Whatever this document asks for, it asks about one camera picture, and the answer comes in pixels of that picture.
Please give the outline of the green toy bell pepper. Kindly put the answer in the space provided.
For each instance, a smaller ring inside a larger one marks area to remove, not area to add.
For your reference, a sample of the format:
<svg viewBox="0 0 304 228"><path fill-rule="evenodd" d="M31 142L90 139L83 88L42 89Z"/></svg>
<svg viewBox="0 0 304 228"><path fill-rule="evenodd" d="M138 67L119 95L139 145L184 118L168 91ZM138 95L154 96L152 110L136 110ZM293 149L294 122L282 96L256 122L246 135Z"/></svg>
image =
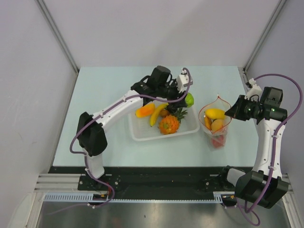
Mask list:
<svg viewBox="0 0 304 228"><path fill-rule="evenodd" d="M194 105L194 97L191 93L187 93L187 95L185 97L185 103L186 103L187 107L191 107Z"/></svg>

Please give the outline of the orange toy ginger root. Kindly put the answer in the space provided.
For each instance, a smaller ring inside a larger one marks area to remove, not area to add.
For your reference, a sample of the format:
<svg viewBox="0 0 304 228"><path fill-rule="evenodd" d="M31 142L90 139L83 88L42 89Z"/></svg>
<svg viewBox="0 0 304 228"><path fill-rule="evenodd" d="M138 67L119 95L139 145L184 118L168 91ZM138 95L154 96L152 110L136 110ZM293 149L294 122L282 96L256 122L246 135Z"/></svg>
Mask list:
<svg viewBox="0 0 304 228"><path fill-rule="evenodd" d="M211 130L211 125L212 125L212 121L211 119L209 119L207 116L204 116L204 123L205 123L205 126Z"/></svg>

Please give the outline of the yellow toy mango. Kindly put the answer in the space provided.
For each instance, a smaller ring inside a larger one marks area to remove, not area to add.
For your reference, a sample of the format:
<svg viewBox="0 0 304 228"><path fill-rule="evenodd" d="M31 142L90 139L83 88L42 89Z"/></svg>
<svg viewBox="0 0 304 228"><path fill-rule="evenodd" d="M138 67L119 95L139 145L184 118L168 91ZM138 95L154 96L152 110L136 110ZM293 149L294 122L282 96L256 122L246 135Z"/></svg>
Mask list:
<svg viewBox="0 0 304 228"><path fill-rule="evenodd" d="M225 112L221 109L217 109L217 108L210 108L207 109L205 111L205 115L209 118L209 119L221 119L224 120L225 119Z"/></svg>

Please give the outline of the orange toy fruit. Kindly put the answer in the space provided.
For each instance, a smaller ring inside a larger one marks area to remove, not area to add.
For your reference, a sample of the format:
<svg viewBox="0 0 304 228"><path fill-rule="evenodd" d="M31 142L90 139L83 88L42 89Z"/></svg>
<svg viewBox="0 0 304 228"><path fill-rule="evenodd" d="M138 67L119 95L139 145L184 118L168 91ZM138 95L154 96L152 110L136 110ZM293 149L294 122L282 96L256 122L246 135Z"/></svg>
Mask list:
<svg viewBox="0 0 304 228"><path fill-rule="evenodd" d="M223 128L223 126L224 126L224 120L216 119L212 122L211 130L213 132L216 132L216 131L220 130L221 128Z"/></svg>

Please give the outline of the clear zip bag red zipper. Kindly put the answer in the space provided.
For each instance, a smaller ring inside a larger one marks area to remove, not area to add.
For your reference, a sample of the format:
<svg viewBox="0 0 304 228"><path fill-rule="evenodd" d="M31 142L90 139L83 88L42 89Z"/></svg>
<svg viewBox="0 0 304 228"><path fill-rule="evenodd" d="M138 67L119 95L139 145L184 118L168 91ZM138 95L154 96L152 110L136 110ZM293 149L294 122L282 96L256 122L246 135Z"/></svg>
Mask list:
<svg viewBox="0 0 304 228"><path fill-rule="evenodd" d="M228 126L232 120L231 117L225 115L225 112L230 108L230 103L217 95L213 102L205 105L199 111L201 128L210 146L214 149L225 146Z"/></svg>

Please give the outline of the pink toy peach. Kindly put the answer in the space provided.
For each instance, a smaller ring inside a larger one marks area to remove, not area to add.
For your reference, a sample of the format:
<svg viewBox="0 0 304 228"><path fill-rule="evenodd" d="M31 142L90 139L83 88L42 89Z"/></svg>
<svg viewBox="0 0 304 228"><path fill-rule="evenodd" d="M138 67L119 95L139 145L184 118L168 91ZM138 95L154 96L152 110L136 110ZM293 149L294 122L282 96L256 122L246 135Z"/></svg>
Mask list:
<svg viewBox="0 0 304 228"><path fill-rule="evenodd" d="M218 135L211 138L211 143L214 148L220 148L225 145L226 138L224 135Z"/></svg>

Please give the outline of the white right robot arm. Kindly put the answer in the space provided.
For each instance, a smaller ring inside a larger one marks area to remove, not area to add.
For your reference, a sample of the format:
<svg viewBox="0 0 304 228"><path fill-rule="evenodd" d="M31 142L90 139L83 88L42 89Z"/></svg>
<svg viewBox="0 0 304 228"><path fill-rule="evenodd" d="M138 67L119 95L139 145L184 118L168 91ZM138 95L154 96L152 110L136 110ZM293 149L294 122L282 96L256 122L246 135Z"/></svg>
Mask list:
<svg viewBox="0 0 304 228"><path fill-rule="evenodd" d="M227 166L219 178L219 185L223 190L234 187L236 197L267 209L272 208L288 191L288 183L282 180L280 168L281 139L288 116L287 110L280 108L282 100L281 89L261 89L254 85L225 112L237 120L256 121L258 146L252 170L244 172Z"/></svg>

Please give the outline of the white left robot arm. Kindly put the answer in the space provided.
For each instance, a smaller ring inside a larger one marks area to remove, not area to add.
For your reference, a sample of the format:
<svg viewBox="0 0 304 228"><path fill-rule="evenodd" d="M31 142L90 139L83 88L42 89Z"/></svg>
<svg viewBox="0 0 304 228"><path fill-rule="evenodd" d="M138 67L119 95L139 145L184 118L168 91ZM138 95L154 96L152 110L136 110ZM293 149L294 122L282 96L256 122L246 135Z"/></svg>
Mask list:
<svg viewBox="0 0 304 228"><path fill-rule="evenodd" d="M83 149L86 172L91 175L88 184L93 189L99 190L105 184L102 153L108 145L105 135L108 129L125 115L152 101L167 103L170 114L184 116L183 108L190 106L186 96L192 84L187 68L184 67L174 79L168 68L157 66L151 75L134 83L123 97L108 108L95 114L84 112L80 115L76 138Z"/></svg>

